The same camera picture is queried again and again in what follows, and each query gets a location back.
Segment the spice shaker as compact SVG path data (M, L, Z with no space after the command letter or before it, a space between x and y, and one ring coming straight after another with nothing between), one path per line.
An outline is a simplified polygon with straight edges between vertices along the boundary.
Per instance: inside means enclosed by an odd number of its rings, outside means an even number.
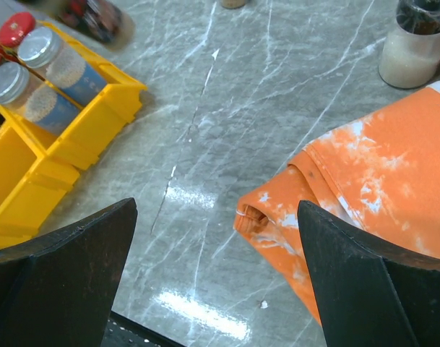
M56 18L111 50L127 46L134 35L132 18L110 1L64 1Z

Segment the black-lid jar white powder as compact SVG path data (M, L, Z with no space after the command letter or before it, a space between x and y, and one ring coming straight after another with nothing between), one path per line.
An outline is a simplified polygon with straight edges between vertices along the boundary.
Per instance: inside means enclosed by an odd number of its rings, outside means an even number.
M379 62L388 85L412 89L426 84L440 65L440 1L399 1Z

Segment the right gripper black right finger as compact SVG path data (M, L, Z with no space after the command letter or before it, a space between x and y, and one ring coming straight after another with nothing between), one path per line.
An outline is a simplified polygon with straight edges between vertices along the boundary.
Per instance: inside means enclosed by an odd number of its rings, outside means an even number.
M298 223L328 346L440 346L440 259L306 200Z

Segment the blue-label clear jar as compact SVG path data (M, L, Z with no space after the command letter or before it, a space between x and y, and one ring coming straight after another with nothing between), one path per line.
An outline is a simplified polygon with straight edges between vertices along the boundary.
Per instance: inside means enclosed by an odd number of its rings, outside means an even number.
M81 106L108 84L86 60L49 27L27 34L17 49L19 59Z

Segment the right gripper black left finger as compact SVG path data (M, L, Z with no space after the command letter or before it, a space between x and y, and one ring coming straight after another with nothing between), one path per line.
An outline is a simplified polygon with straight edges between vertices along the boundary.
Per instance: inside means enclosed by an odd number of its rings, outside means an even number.
M0 250L0 346L99 346L137 222L132 198Z

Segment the white-lid jar edge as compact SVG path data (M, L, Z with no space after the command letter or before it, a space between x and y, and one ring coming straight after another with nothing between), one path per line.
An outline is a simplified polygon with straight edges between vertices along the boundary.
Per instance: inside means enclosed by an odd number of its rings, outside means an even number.
M15 62L0 65L0 105L54 135L79 115L78 107Z

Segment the red-lid sauce jar back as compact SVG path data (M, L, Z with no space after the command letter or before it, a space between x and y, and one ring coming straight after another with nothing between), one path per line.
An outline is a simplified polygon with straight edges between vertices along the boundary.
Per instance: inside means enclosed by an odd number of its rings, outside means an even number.
M0 44L3 47L17 50L17 47L36 26L37 21L30 12L17 12L0 27Z

